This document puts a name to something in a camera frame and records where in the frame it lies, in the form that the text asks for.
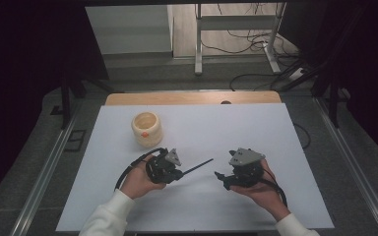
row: white tabletop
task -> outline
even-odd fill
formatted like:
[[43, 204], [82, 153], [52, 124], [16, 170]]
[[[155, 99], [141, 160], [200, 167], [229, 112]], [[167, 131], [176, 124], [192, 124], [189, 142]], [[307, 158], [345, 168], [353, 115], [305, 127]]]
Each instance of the white tabletop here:
[[230, 105], [103, 106], [57, 231], [79, 231], [93, 210], [107, 202], [125, 168], [151, 150], [140, 147], [132, 118], [155, 112], [164, 137], [153, 148], [176, 148], [185, 171], [214, 161], [137, 200], [128, 216], [133, 232], [229, 232], [275, 229], [266, 211], [227, 191], [214, 171], [230, 175], [231, 149], [266, 155], [284, 189], [289, 209], [308, 228], [332, 228], [312, 171], [282, 103]]

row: black cable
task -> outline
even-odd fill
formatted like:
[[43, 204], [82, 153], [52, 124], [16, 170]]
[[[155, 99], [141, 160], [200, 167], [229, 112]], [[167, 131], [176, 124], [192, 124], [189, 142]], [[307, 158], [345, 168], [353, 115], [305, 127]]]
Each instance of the black cable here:
[[273, 176], [270, 173], [269, 173], [269, 175], [272, 177], [272, 179], [275, 181], [275, 183], [272, 182], [272, 181], [269, 181], [267, 179], [259, 179], [259, 182], [266, 184], [266, 185], [272, 187], [273, 189], [275, 189], [276, 192], [278, 192], [278, 194], [281, 196], [283, 204], [287, 207], [287, 199], [286, 199], [286, 194], [284, 193], [284, 190], [278, 185], [275, 178], [273, 178]]
[[262, 84], [262, 85], [259, 85], [259, 86], [255, 87], [255, 88], [253, 89], [253, 91], [255, 91], [255, 90], [258, 89], [258, 88], [264, 87], [264, 86], [269, 86], [269, 85], [271, 85], [271, 84], [272, 84], [272, 82], [270, 82], [270, 83], [265, 83], [265, 84]]
[[307, 149], [311, 145], [311, 136], [309, 135], [308, 131], [296, 123], [293, 123], [293, 126], [296, 126], [297, 128], [301, 129], [305, 133], [306, 137], [308, 138], [308, 142], [306, 142], [306, 145], [302, 146], [302, 148]]
[[232, 78], [232, 80], [229, 82], [229, 89], [231, 89], [232, 91], [235, 91], [235, 89], [232, 87], [232, 84], [239, 78], [241, 77], [246, 77], [246, 76], [275, 76], [275, 75], [265, 75], [265, 74], [243, 74], [243, 75], [239, 75], [239, 76], [236, 76], [234, 78]]
[[119, 187], [121, 186], [122, 184], [122, 181], [124, 181], [125, 177], [128, 175], [128, 173], [130, 173], [130, 171], [136, 167], [138, 165], [138, 163], [140, 163], [141, 161], [145, 161], [144, 159], [149, 156], [150, 154], [153, 154], [157, 151], [162, 151], [164, 150], [164, 148], [162, 147], [159, 147], [159, 148], [156, 148], [156, 149], [153, 149], [149, 152], [147, 152], [146, 154], [143, 154], [142, 156], [138, 157], [136, 160], [134, 160], [125, 170], [124, 172], [122, 172], [121, 176], [119, 177], [118, 181], [116, 182], [116, 185], [115, 185], [115, 189], [119, 189]]
[[242, 53], [242, 52], [245, 52], [247, 51], [248, 49], [250, 49], [253, 45], [255, 44], [258, 44], [258, 43], [263, 43], [264, 41], [257, 41], [257, 42], [254, 42], [252, 43], [250, 46], [248, 46], [247, 48], [241, 50], [241, 51], [227, 51], [227, 50], [224, 50], [224, 49], [221, 49], [221, 48], [217, 48], [217, 47], [212, 47], [212, 46], [208, 46], [208, 45], [205, 45], [205, 43], [201, 40], [201, 43], [204, 47], [206, 48], [210, 48], [210, 49], [214, 49], [214, 50], [218, 50], [218, 51], [222, 51], [222, 52], [225, 52], [225, 53], [230, 53], [230, 54], [238, 54], [238, 53]]
[[220, 11], [220, 14], [222, 15], [220, 3], [218, 3], [217, 5], [218, 5], [218, 10]]
[[266, 173], [268, 173], [269, 174], [269, 176], [273, 179], [273, 182], [275, 182], [275, 184], [278, 184], [278, 182], [276, 182], [276, 179], [275, 179], [275, 177], [273, 177], [273, 175], [269, 172], [269, 171], [267, 171], [267, 170], [265, 170], [265, 169], [263, 169]]

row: wire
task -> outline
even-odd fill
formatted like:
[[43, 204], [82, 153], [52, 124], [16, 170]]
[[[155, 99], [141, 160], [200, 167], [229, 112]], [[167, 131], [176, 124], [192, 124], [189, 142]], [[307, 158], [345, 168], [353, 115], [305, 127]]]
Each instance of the wire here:
[[288, 56], [288, 57], [297, 57], [297, 56], [298, 56], [298, 55], [294, 55], [294, 54], [287, 53], [286, 50], [284, 49], [284, 39], [283, 39], [282, 37], [279, 37], [279, 36], [276, 36], [276, 38], [277, 38], [277, 39], [280, 39], [280, 40], [282, 41], [281, 49], [282, 49], [282, 51], [283, 51], [283, 53], [284, 53], [284, 55], [283, 55], [283, 54], [280, 54], [280, 53], [276, 52], [276, 50], [275, 50], [275, 52], [276, 52], [278, 55]]
[[276, 182], [275, 177], [273, 177], [273, 175], [269, 171], [267, 171], [266, 169], [263, 169], [263, 170], [266, 171], [266, 173], [268, 173], [270, 175], [270, 177], [272, 177], [273, 182], [275, 182], [275, 184], [278, 184], [278, 182]]
[[301, 129], [305, 133], [306, 137], [308, 138], [308, 142], [306, 142], [306, 145], [302, 146], [302, 148], [307, 149], [311, 145], [311, 136], [309, 135], [308, 131], [296, 123], [293, 123], [293, 126], [296, 126], [297, 128]]
[[257, 90], [258, 88], [264, 87], [264, 86], [269, 86], [269, 85], [271, 85], [271, 84], [272, 84], [272, 82], [270, 82], [270, 83], [266, 83], [266, 84], [262, 84], [262, 85], [259, 85], [259, 86], [255, 87], [255, 88], [253, 89], [253, 91]]
[[147, 152], [146, 154], [138, 157], [136, 160], [134, 160], [125, 170], [124, 172], [122, 172], [121, 176], [119, 177], [118, 181], [116, 182], [116, 185], [115, 185], [115, 189], [119, 189], [119, 187], [121, 186], [121, 183], [122, 181], [124, 181], [125, 177], [128, 175], [128, 173], [130, 173], [130, 171], [138, 164], [140, 163], [141, 161], [144, 161], [146, 162], [144, 159], [149, 156], [150, 154], [153, 154], [157, 151], [164, 151], [164, 148], [156, 148], [156, 149], [153, 149], [149, 152]]
[[258, 43], [263, 43], [263, 42], [264, 42], [264, 41], [257, 41], [257, 42], [254, 42], [254, 43], [252, 43], [250, 46], [248, 46], [247, 48], [245, 48], [245, 49], [243, 49], [243, 50], [240, 50], [240, 51], [227, 51], [227, 50], [224, 50], [224, 49], [221, 49], [221, 48], [218, 48], [218, 47], [208, 46], [208, 45], [206, 45], [206, 44], [201, 40], [202, 45], [205, 46], [206, 48], [210, 48], [210, 49], [214, 49], [214, 50], [218, 50], [218, 51], [222, 51], [222, 52], [230, 53], [230, 54], [238, 54], [238, 53], [245, 52], [245, 51], [247, 51], [248, 49], [250, 49], [253, 45], [258, 44]]
[[259, 179], [258, 182], [261, 182], [263, 184], [267, 184], [270, 187], [274, 188], [279, 195], [281, 196], [283, 204], [287, 207], [287, 200], [286, 200], [286, 195], [284, 194], [284, 190], [276, 183], [273, 183], [272, 181], [269, 181], [267, 179]]
[[268, 76], [268, 77], [272, 77], [272, 76], [275, 76], [275, 75], [265, 75], [265, 74], [243, 74], [243, 75], [239, 75], [239, 76], [236, 76], [234, 78], [232, 78], [232, 80], [229, 82], [229, 88], [232, 90], [232, 91], [235, 91], [235, 89], [232, 87], [232, 84], [239, 78], [242, 78], [242, 77], [247, 77], [247, 76]]

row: black curtain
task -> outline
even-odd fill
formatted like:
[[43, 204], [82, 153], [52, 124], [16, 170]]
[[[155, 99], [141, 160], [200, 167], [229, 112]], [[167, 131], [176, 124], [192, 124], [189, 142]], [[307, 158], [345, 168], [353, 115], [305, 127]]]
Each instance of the black curtain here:
[[378, 145], [378, 1], [371, 1], [338, 63], [349, 111]]
[[43, 97], [60, 87], [63, 73], [81, 79], [72, 71], [107, 79], [83, 6], [0, 1], [0, 182], [28, 139]]

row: wall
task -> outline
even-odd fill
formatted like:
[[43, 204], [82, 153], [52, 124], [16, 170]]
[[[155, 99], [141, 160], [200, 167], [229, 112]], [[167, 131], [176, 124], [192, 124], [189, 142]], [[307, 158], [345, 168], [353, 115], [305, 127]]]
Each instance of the wall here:
[[87, 7], [102, 54], [170, 52], [167, 6]]

